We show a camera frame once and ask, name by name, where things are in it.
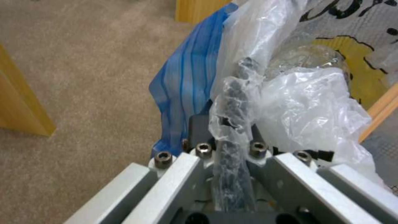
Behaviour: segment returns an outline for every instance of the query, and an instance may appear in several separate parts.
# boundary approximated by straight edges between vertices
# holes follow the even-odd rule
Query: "metal bolt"
[[[267,150],[268,146],[265,143],[255,141],[250,145],[249,154],[256,159],[261,159],[265,157]]]
[[[189,142],[188,139],[184,138],[181,140],[181,148],[183,152],[189,153]]]
[[[161,151],[155,156],[155,166],[159,169],[167,169],[173,162],[173,156],[168,151]]]
[[[293,152],[293,155],[302,161],[305,165],[310,166],[312,157],[311,155],[306,152],[306,151],[295,151]]]
[[[209,143],[199,143],[195,148],[196,155],[202,159],[211,158],[211,145]]]

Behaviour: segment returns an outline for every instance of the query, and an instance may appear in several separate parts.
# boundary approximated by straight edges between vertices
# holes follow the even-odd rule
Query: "plastic wrap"
[[[245,163],[258,117],[259,90],[273,54],[294,30],[306,1],[249,0],[224,23],[211,97],[209,130],[217,140],[215,210],[255,210]]]
[[[332,164],[348,164],[382,185],[372,155],[358,143],[371,118],[349,97],[341,69],[284,72],[262,88],[261,111],[256,124],[270,146],[287,152],[334,151]]]
[[[386,73],[382,82],[387,88],[398,81],[398,42],[377,49],[368,54],[366,59],[373,67]]]
[[[290,47],[278,52],[270,61],[265,72],[267,80],[295,68],[340,68],[349,86],[349,69],[344,57],[330,47],[324,45],[302,45]]]
[[[259,63],[263,74],[273,51],[296,28],[306,8],[306,0],[249,0],[224,22],[217,75],[211,98],[214,100],[232,74],[234,64],[250,57]]]

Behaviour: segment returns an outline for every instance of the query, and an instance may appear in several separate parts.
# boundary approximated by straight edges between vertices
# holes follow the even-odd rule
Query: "hex socket bolt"
[[[256,159],[262,159],[265,157],[267,150],[268,150],[267,144],[255,141],[250,144],[249,154]]]
[[[293,152],[293,155],[302,161],[305,165],[310,166],[312,157],[311,155],[306,152],[306,151],[295,151]]]
[[[160,151],[155,156],[155,166],[159,169],[167,169],[173,162],[173,156],[168,151]]]
[[[202,159],[210,159],[212,150],[209,143],[199,143],[195,147],[196,155]]]

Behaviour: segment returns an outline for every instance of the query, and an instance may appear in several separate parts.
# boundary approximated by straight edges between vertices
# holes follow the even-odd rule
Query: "machine part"
[[[207,112],[212,103],[211,100],[206,103],[205,108],[207,108]],[[189,151],[195,149],[195,147],[202,142],[209,143],[213,149],[216,148],[214,137],[209,131],[209,115],[205,114],[204,111],[200,114],[194,114],[189,118],[188,142]]]
[[[177,157],[172,156],[172,163],[176,161]],[[158,179],[163,176],[163,174],[167,171],[167,169],[159,169],[155,165],[155,157],[151,158],[150,161],[148,162],[148,168],[150,168],[153,171],[156,171],[158,174]]]
[[[121,223],[156,180],[155,172],[132,163],[64,224]]]
[[[263,167],[248,167],[287,212],[305,207],[321,223],[379,223],[290,153],[268,159]]]
[[[173,156],[168,151],[160,151],[155,156],[155,166],[159,169],[167,169],[173,162]]]
[[[181,140],[181,148],[183,152],[189,153],[189,151],[191,150],[189,148],[189,141],[188,139],[184,138]]]
[[[306,152],[306,151],[294,151],[293,155],[299,159],[301,162],[303,162],[305,165],[310,166],[312,157],[311,155]]]
[[[250,144],[249,154],[256,159],[261,159],[265,157],[267,150],[268,150],[267,144],[254,141]]]
[[[194,202],[204,182],[202,160],[181,153],[123,224],[170,223],[179,209],[188,209]]]
[[[202,159],[209,159],[213,152],[209,143],[199,143],[195,147],[196,155]]]
[[[171,224],[299,224],[308,223],[308,219],[292,213],[278,212],[180,212]]]
[[[351,167],[337,165],[318,174],[382,223],[398,223],[398,198]]]

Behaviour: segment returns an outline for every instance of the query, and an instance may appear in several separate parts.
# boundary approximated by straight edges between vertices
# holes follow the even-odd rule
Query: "black plastic part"
[[[213,149],[216,143],[209,131],[209,115],[195,114],[189,118],[188,126],[188,148],[189,151],[196,147],[199,143],[207,142]]]
[[[313,223],[297,214],[278,212],[180,212],[171,224]]]

